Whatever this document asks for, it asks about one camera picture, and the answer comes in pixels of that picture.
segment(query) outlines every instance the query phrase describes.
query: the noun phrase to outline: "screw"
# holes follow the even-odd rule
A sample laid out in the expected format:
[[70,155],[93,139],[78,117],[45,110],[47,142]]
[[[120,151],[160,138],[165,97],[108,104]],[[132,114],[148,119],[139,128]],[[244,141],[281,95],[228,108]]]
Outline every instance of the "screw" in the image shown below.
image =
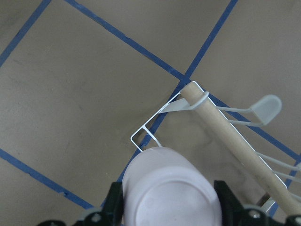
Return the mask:
[[250,210],[249,211],[249,216],[254,218],[254,219],[258,219],[258,218],[260,218],[260,212],[258,212],[256,210]]
[[102,219],[102,216],[100,216],[98,213],[96,213],[96,214],[94,214],[94,215],[92,216],[91,221],[92,221],[93,223],[97,223],[97,222],[99,222],[101,219]]
[[301,225],[301,217],[296,217],[296,218],[295,218],[295,221],[296,221],[299,225]]

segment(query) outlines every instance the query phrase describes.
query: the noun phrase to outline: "floor tile grid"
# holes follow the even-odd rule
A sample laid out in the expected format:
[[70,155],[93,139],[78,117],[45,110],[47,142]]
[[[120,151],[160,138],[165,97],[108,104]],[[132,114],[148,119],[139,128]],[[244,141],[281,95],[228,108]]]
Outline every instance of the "floor tile grid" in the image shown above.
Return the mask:
[[[227,8],[225,9],[224,13],[222,14],[222,16],[220,17],[220,19],[218,20],[217,24],[214,26],[213,30],[209,34],[209,36],[208,36],[207,40],[205,41],[205,43],[203,44],[202,48],[200,49],[200,51],[196,55],[195,59],[193,60],[193,62],[189,66],[189,68],[186,71],[185,75],[183,75],[180,72],[178,72],[176,69],[174,69],[173,67],[171,67],[170,65],[168,65],[167,63],[165,63],[163,60],[161,60],[160,58],[158,58],[157,56],[155,56],[154,54],[152,54],[151,52],[149,52],[148,50],[146,50],[144,47],[142,47],[141,45],[139,45],[138,43],[136,43],[132,39],[126,37],[118,29],[116,29],[115,27],[111,26],[109,23],[107,23],[106,21],[102,20],[100,17],[96,16],[93,12],[91,12],[86,7],[78,4],[74,0],[65,0],[65,1],[68,2],[70,5],[72,5],[73,7],[75,7],[76,9],[78,9],[80,12],[82,12],[86,16],[88,16],[91,19],[95,20],[97,23],[99,23],[100,25],[102,25],[105,29],[107,29],[108,31],[110,31],[112,34],[114,34],[115,36],[117,36],[118,38],[120,38],[122,41],[124,41],[125,43],[127,43],[128,45],[130,45],[131,47],[133,47],[134,49],[136,49],[138,52],[140,52],[141,54],[143,54],[144,56],[146,56],[150,60],[152,60],[154,63],[156,63],[157,65],[159,65],[160,67],[162,67],[164,70],[168,71],[174,77],[178,78],[180,80],[180,82],[179,82],[178,86],[176,87],[176,89],[174,90],[173,94],[171,95],[171,97],[172,97],[175,93],[177,93],[187,83],[190,82],[190,76],[193,74],[193,72],[196,69],[197,65],[199,64],[199,62],[201,61],[202,57],[204,56],[204,54],[208,50],[210,44],[214,40],[215,36],[217,35],[218,31],[222,27],[223,23],[225,22],[225,20],[229,16],[230,12],[234,8],[234,6],[235,6],[235,4],[237,3],[238,0],[231,0],[230,1],[229,5],[227,6]],[[34,11],[34,13],[32,14],[32,16],[29,18],[29,20],[21,28],[20,32],[16,35],[16,37],[12,40],[12,42],[8,45],[8,47],[0,55],[0,66],[5,62],[5,60],[9,56],[10,52],[13,51],[13,49],[17,46],[18,42],[21,41],[21,39],[25,36],[26,32],[30,29],[30,27],[37,20],[37,18],[41,15],[41,13],[45,10],[45,8],[47,7],[47,5],[50,2],[51,2],[51,0],[43,0],[41,2],[41,4]],[[217,105],[226,106],[222,101],[220,101],[219,99],[217,99],[213,95],[211,95],[210,97],[211,97],[211,99]],[[154,124],[152,125],[152,127],[150,129],[150,131],[152,133],[156,132],[156,130],[160,126],[160,124],[163,121],[163,119],[164,119],[165,116],[166,116],[166,114],[161,114],[161,115],[159,115],[157,117],[157,119],[155,120]],[[234,116],[235,118],[237,118],[239,120],[241,120],[241,119],[243,119],[245,121],[247,120],[246,118],[244,118],[243,116],[241,116],[238,113],[237,114],[234,113],[234,114],[232,114],[232,116]],[[259,134],[260,136],[262,136],[263,138],[265,138],[269,142],[271,142],[273,145],[275,145],[276,147],[278,147],[280,150],[282,150],[285,153],[287,153],[288,155],[290,155],[292,158],[294,158],[296,160],[296,163],[300,162],[301,156],[297,155],[294,151],[292,151],[291,149],[287,148],[284,144],[282,144],[279,141],[277,141],[276,139],[274,139],[272,136],[270,136],[269,134],[267,134],[266,132],[264,132],[262,129],[260,129],[260,128],[253,128],[253,127],[250,127],[250,129],[252,129],[254,132],[256,132],[257,134]],[[141,146],[146,146],[149,143],[150,139],[151,139],[150,136],[146,135],[145,138],[143,139],[142,143],[141,143]],[[136,150],[135,153],[134,153],[134,155],[132,156],[131,160],[138,153],[139,153],[139,151]],[[13,156],[10,156],[8,153],[6,153],[5,151],[2,150],[1,157],[4,158],[5,155],[6,155],[7,159],[9,159],[9,158],[12,159],[11,164],[13,164],[13,162],[18,162],[17,159],[14,159]],[[118,178],[118,181],[122,180],[124,171],[121,173],[120,177]],[[291,183],[291,181],[287,180],[286,183],[289,185]],[[76,200],[79,197],[77,197],[74,194],[69,193],[67,190],[65,190],[65,191],[66,192],[64,192],[64,194],[66,194],[65,195],[66,198],[69,197],[69,199],[71,201],[76,202],[77,204],[79,204],[79,201]],[[85,202],[83,200],[81,200],[80,202],[84,203],[84,204],[79,204],[79,205],[83,206],[84,208],[88,208],[88,206],[90,205],[89,203],[87,203],[87,202]]]

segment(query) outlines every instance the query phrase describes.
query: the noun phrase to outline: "white plastic bottle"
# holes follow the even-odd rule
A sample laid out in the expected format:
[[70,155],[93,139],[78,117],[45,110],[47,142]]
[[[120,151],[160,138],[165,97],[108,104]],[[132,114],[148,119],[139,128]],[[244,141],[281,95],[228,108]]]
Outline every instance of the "white plastic bottle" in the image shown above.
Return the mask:
[[221,226],[210,183],[183,156],[166,147],[143,151],[123,178],[125,226]]

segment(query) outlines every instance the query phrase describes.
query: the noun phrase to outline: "blue tape line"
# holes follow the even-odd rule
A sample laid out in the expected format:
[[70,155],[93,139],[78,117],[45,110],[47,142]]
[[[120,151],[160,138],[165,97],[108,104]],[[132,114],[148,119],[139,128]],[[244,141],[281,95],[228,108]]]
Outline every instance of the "blue tape line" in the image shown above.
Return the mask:
[[277,202],[276,202],[276,203],[274,203],[274,204],[272,205],[272,207],[270,208],[270,210],[269,210],[269,216],[270,216],[271,218],[275,215],[275,213],[276,213],[278,207],[279,207],[279,206],[278,206],[278,204],[277,204]]
[[95,22],[103,26],[106,30],[111,32],[113,35],[115,35],[117,38],[121,39],[124,41],[126,44],[129,46],[133,47],[135,50],[137,50],[139,53],[143,54],[147,58],[149,58],[151,61],[162,67],[164,70],[172,74],[174,77],[177,79],[181,79],[184,77],[182,73],[174,69],[172,66],[161,60],[159,57],[148,51],[146,48],[132,40],[131,38],[127,37],[124,33],[119,31],[117,28],[106,22],[105,20],[101,19],[98,17],[96,14],[94,14],[92,11],[90,11],[88,8],[85,6],[77,3],[75,0],[65,0],[68,2],[70,5],[78,9],[81,13],[84,15],[88,16],[89,18],[93,19]]
[[43,0],[33,14],[29,17],[29,19],[25,22],[23,27],[19,30],[18,34],[12,39],[9,45],[5,48],[5,50],[0,55],[0,67],[4,64],[6,59],[9,57],[11,52],[16,48],[22,38],[26,35],[29,29],[32,27],[34,22],[39,18],[42,12],[46,9],[49,5],[51,0]]
[[225,11],[223,12],[222,16],[217,21],[217,23],[214,26],[213,30],[210,32],[208,38],[206,39],[206,41],[202,45],[201,49],[197,53],[196,57],[192,61],[189,68],[187,69],[187,71],[185,73],[185,77],[190,78],[192,73],[196,70],[196,67],[198,66],[199,62],[202,60],[203,56],[205,55],[205,53],[209,49],[211,43],[215,39],[215,37],[216,37],[217,33],[219,32],[219,30],[221,29],[222,25],[225,23],[226,19],[228,18],[228,16],[231,13],[232,9],[236,5],[237,1],[238,0],[231,0],[230,1],[228,6],[226,7]]
[[43,183],[47,187],[51,188],[57,193],[64,194],[64,197],[69,199],[70,201],[78,204],[79,206],[88,209],[93,207],[90,203],[86,202],[85,200],[79,198],[72,192],[68,191],[67,189],[63,188],[62,186],[58,185],[54,181],[50,180],[49,178],[45,177],[44,175],[40,174],[39,172],[35,171],[33,168],[29,167],[28,165],[24,164],[23,162],[19,161],[12,155],[8,154],[7,152],[0,149],[0,157],[10,164],[14,165],[24,173],[29,174],[32,178],[36,179],[37,181]]

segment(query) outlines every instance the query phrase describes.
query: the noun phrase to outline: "concrete floor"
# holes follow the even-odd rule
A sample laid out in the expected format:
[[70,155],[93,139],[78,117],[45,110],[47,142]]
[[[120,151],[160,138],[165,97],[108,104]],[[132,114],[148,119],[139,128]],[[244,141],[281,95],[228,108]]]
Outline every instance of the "concrete floor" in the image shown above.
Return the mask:
[[[78,1],[180,76],[229,2]],[[0,52],[40,3],[1,1]],[[283,110],[263,130],[297,154],[300,37],[300,1],[239,0],[191,77],[232,107],[278,95]],[[179,82],[151,59],[67,1],[50,2],[0,67],[1,225],[36,225],[49,218],[72,224],[83,211],[54,191],[57,186],[33,178],[33,170],[82,203],[102,203],[135,152],[130,135],[168,100]],[[257,151],[295,163],[249,128],[238,129]],[[226,180],[241,202],[256,203],[264,194],[193,112],[169,113],[156,136],[211,183]],[[30,172],[6,161],[3,153],[26,164]],[[292,191],[301,195],[295,183]],[[281,210],[276,218],[284,219]]]

